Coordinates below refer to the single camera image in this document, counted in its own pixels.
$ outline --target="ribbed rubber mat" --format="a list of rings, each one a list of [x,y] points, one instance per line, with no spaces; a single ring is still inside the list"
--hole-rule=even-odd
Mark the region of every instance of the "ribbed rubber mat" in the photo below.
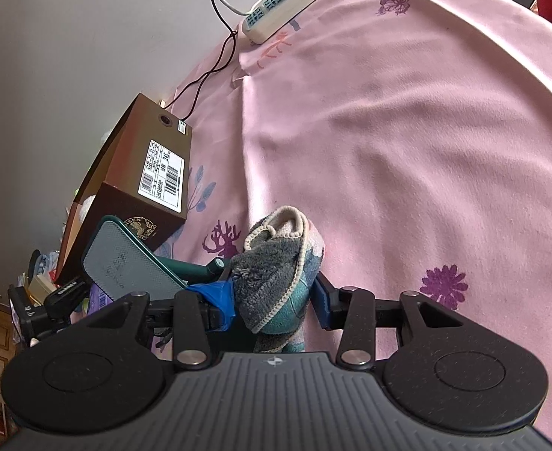
[[[370,374],[303,353],[226,354],[213,368],[178,376],[159,404],[118,429],[88,436],[24,429],[1,449],[541,451],[552,444],[531,428],[495,437],[435,431],[397,410]]]

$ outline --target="purple flower print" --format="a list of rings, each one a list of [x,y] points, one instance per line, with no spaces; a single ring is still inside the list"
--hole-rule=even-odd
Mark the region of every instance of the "purple flower print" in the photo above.
[[[427,269],[420,292],[448,309],[457,310],[457,303],[466,300],[462,292],[467,290],[467,284],[461,283],[465,277],[465,273],[457,274],[456,265],[451,268],[445,265],[442,269],[434,268],[434,271]]]

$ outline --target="logo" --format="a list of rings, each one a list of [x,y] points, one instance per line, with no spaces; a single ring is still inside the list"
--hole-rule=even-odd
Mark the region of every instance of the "logo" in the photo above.
[[[284,360],[282,358],[278,358],[277,356],[273,356],[272,358],[269,358],[266,360],[266,363],[268,363],[271,366],[278,366],[279,364],[282,364]]]
[[[144,217],[132,217],[124,221],[124,225],[141,241],[154,236],[157,229],[155,224]]]

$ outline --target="barcode label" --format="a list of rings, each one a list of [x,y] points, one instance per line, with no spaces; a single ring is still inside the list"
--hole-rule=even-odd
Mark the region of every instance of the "barcode label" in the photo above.
[[[171,166],[167,167],[165,189],[169,191],[172,195],[177,195],[180,191],[180,176],[178,175],[178,171]]]
[[[150,193],[152,187],[153,187],[153,177],[148,173],[142,173],[142,184],[140,185],[140,188]]]
[[[181,179],[184,160],[161,144],[151,141],[140,177],[138,194],[181,212]]]

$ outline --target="barcode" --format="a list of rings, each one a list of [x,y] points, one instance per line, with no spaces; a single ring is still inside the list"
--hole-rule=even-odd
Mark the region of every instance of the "barcode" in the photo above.
[[[143,173],[142,175],[142,188],[143,190],[151,192],[151,187],[153,186],[153,177],[147,173]]]
[[[165,190],[172,195],[178,195],[180,191],[180,177],[178,176],[178,170],[167,167],[167,178],[165,179]]]

